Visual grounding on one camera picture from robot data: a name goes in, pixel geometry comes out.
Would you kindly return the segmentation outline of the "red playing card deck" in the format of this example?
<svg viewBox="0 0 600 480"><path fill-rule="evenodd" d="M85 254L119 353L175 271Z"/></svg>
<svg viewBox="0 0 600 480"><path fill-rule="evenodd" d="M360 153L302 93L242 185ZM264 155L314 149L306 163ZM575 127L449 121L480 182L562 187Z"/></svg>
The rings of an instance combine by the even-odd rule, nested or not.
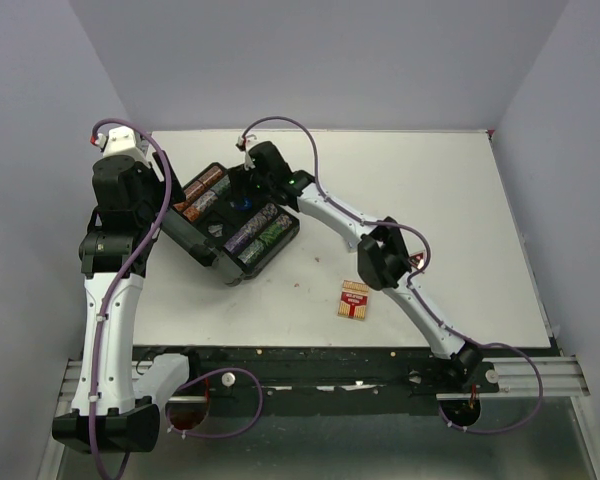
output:
<svg viewBox="0 0 600 480"><path fill-rule="evenodd" d="M341 288L337 315L344 318L364 320L369 293L370 287L365 283L345 280Z"/></svg>

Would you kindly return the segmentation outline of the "blue green poker chip stack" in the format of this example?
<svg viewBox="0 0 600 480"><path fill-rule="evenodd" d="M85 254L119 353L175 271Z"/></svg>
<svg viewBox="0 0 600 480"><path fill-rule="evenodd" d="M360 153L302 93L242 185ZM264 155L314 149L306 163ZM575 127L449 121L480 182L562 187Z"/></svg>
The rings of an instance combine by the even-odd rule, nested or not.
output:
<svg viewBox="0 0 600 480"><path fill-rule="evenodd" d="M228 175L221 177L214 185L211 186L210 190L218 197L222 197L224 193L230 189L230 178Z"/></svg>

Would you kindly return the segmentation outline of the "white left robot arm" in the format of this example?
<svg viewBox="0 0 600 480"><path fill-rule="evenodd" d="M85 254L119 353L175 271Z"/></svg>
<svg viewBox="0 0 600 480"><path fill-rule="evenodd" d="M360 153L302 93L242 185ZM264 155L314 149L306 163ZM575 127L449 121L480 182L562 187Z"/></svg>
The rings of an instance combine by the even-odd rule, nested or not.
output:
<svg viewBox="0 0 600 480"><path fill-rule="evenodd" d="M165 152L158 165L132 153L106 154L93 166L97 199L79 247L87 301L83 360L68 413L54 419L53 438L83 453L150 452L161 414L176 391L194 393L200 368L182 354L159 354L141 379L133 376L135 316L157 237L160 212L182 199Z"/></svg>

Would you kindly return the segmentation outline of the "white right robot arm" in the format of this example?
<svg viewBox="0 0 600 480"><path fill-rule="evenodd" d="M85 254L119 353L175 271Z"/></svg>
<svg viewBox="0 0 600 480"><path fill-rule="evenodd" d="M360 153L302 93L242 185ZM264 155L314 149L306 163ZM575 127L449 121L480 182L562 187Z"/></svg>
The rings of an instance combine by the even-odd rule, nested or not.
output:
<svg viewBox="0 0 600 480"><path fill-rule="evenodd" d="M440 363L440 379L460 392L476 380L483 359L480 348L453 328L449 318L431 302L416 276L422 271L410 263L400 226L391 217L374 220L330 195L319 178L293 171L278 148L253 135L237 141L244 153L241 166L230 169L236 199L271 199L312 217L339 234L357 254L357 273L370 289L381 291L406 314L427 341Z"/></svg>

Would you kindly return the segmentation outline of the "black poker chip case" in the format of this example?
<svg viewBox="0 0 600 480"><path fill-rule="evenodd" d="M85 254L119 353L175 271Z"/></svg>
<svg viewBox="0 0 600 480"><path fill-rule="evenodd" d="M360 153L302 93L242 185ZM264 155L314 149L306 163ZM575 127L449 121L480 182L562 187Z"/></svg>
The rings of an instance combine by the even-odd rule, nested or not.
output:
<svg viewBox="0 0 600 480"><path fill-rule="evenodd" d="M228 170L222 164L214 162L187 182L183 190L212 166L220 167L224 171L223 176L228 175ZM228 252L224 248L224 244L268 203L273 203L277 207L277 215L238 252L235 254ZM260 200L254 202L252 208L248 211L234 209L231 203L230 189L222 197L218 197L218 200L194 222L190 222L184 217L184 211L177 211L172 206L162 221L162 230L200 265L216 272L222 282L228 286L236 286L245 280L257 277L267 264L294 240L300 231L299 220L273 201ZM292 220L292 226L277 239L272 247L267 249L265 254L255 264L243 264L238 259L238 255L256 240L280 214L289 215ZM223 237L215 238L208 233L208 225L212 223L222 223L224 225L225 234Z"/></svg>

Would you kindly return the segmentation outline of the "brown white poker chip stack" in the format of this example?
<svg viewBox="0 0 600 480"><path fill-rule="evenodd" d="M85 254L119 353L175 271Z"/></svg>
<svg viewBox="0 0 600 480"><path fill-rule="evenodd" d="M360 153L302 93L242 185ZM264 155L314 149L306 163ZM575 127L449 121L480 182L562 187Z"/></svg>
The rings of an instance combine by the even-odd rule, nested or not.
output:
<svg viewBox="0 0 600 480"><path fill-rule="evenodd" d="M199 198L183 212L185 218L190 222L196 221L211 205L218 200L215 192L209 190L203 193Z"/></svg>

